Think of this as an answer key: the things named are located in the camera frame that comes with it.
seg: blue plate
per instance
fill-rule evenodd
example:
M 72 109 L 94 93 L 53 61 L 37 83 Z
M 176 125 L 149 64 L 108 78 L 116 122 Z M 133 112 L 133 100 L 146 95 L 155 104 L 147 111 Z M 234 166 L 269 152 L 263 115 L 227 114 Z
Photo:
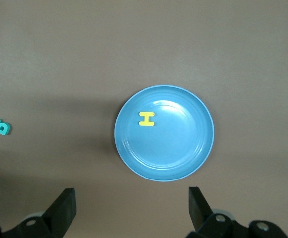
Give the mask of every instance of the blue plate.
M 114 129 L 124 163 L 154 181 L 174 181 L 196 171 L 214 142 L 214 124 L 205 104 L 172 85 L 148 87 L 121 108 Z

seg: beige tabletop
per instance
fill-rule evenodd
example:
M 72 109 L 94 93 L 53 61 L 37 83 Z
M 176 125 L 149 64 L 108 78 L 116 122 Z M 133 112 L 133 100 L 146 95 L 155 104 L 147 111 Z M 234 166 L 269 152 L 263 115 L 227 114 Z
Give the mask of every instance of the beige tabletop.
M 125 101 L 158 84 L 215 125 L 206 162 L 174 182 L 133 173 L 113 139 Z M 288 235 L 288 0 L 0 0 L 0 119 L 4 231 L 74 187 L 66 238 L 183 238 L 198 186 Z

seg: black bracket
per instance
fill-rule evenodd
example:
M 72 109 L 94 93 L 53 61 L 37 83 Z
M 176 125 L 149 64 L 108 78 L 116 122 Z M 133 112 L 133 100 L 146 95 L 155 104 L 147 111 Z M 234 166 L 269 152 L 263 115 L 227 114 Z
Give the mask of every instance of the black bracket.
M 288 238 L 274 223 L 252 221 L 249 228 L 221 213 L 213 213 L 198 187 L 189 188 L 189 215 L 195 232 L 186 238 Z
M 62 238 L 76 215 L 74 188 L 65 189 L 41 217 L 30 217 L 0 238 Z

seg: table surface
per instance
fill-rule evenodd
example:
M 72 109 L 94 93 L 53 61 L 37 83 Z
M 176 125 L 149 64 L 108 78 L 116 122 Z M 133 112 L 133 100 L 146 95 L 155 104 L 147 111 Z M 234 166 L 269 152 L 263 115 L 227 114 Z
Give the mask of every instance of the table surface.
M 215 142 L 187 178 L 134 174 L 114 123 L 139 90 L 188 89 Z M 188 187 L 247 226 L 288 235 L 288 1 L 0 1 L 0 225 L 44 211 L 66 187 L 66 238 L 182 238 Z

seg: plate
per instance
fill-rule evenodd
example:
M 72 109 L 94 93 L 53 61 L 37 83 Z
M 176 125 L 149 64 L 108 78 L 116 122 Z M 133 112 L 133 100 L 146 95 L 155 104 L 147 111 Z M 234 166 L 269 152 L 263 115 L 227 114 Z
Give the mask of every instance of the plate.
M 156 85 L 122 106 L 114 139 L 133 172 L 153 181 L 174 181 L 205 162 L 214 142 L 214 123 L 205 104 L 190 91 Z

